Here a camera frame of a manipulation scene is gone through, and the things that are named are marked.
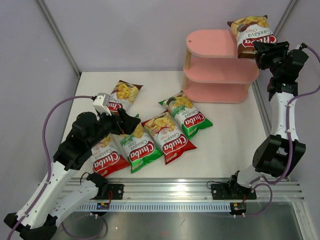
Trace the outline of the small brown Chuba chips bag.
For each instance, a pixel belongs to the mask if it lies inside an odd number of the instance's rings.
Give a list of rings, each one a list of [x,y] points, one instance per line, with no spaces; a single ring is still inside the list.
[[[108,102],[110,112],[113,115],[119,114],[118,109],[123,109],[128,112],[142,87],[143,85],[119,80],[110,94],[110,100]]]

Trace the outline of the large brown Chuba chips bag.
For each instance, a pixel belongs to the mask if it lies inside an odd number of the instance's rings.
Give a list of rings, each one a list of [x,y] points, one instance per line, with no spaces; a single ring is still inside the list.
[[[237,57],[239,59],[254,59],[257,51],[253,42],[276,44],[278,39],[271,30],[268,16],[247,16],[234,21],[228,21],[232,34],[237,42]]]

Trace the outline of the green Chuba chips bag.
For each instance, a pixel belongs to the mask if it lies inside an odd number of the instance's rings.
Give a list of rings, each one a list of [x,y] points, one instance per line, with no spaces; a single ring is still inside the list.
[[[213,126],[213,123],[195,107],[194,103],[182,90],[178,94],[158,103],[171,114],[189,140],[199,130]]]
[[[163,152],[141,123],[132,134],[113,134],[112,138],[130,164],[131,174],[163,156]]]

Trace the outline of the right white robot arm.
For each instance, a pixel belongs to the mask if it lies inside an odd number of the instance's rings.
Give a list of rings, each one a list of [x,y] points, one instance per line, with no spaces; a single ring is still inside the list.
[[[252,165],[233,174],[226,184],[231,199],[247,198],[259,181],[275,185],[287,177],[306,152],[295,127],[295,106],[298,98],[297,78],[309,56],[302,47],[289,49],[290,44],[253,43],[259,69],[269,70],[267,86],[272,110],[271,132],[253,155]]]

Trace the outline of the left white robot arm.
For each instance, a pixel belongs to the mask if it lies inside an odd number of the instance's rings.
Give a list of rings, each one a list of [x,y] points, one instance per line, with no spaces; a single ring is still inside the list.
[[[4,223],[23,240],[50,240],[61,223],[81,204],[103,199],[108,180],[91,173],[80,187],[61,201],[57,198],[66,184],[92,156],[92,149],[109,134],[132,134],[141,120],[122,108],[116,115],[92,112],[79,114],[71,131],[53,156],[46,176],[29,201],[18,212],[9,213]]]

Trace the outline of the left red Chuba chips bag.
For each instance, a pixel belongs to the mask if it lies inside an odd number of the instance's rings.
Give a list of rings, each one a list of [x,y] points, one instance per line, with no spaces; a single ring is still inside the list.
[[[129,162],[122,156],[111,135],[100,140],[91,149],[91,152],[92,170],[105,178],[130,166]]]

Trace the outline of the red chuba chips bag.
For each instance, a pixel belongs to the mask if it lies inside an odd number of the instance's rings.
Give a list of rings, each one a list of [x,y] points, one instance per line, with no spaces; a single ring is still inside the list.
[[[168,110],[142,122],[142,126],[163,152],[165,165],[179,158],[184,152],[197,148],[173,121]]]
[[[111,135],[100,140],[91,149],[91,152],[92,170],[105,178],[130,166],[129,162],[122,156]]]

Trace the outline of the middle red Chuba chips bag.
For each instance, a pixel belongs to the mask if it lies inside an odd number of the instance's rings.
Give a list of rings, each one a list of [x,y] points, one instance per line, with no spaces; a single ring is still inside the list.
[[[168,110],[142,122],[142,126],[163,152],[165,165],[179,158],[184,152],[197,148],[173,121]]]

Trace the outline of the pink three-tier shelf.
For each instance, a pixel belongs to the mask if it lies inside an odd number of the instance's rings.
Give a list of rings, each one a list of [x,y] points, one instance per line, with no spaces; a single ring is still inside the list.
[[[238,58],[230,30],[201,29],[186,38],[182,90],[193,102],[241,103],[259,73],[252,60]]]

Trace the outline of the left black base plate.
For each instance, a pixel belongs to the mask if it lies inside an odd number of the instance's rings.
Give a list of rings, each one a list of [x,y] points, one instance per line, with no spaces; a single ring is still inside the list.
[[[122,200],[124,194],[124,185],[108,183],[98,188],[97,195],[92,200]]]

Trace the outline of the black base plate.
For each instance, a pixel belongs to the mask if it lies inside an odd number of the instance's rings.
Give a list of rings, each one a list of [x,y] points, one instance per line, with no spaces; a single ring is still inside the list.
[[[235,184],[211,184],[211,195],[213,200],[256,200],[257,195],[255,191],[250,188]]]
[[[108,183],[98,188],[97,195],[92,200],[122,200],[124,194],[124,185]]]

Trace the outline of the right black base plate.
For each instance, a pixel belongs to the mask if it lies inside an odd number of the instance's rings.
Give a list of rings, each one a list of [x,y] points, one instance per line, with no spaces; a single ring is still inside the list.
[[[256,200],[257,195],[255,191],[250,188],[235,184],[211,184],[211,195],[213,200]]]

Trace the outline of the aluminium mounting rail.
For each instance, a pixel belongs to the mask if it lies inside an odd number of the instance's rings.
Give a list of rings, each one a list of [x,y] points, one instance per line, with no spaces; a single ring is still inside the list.
[[[122,202],[213,202],[208,178],[110,178],[122,184]],[[303,202],[305,195],[296,181],[271,185],[274,202]]]

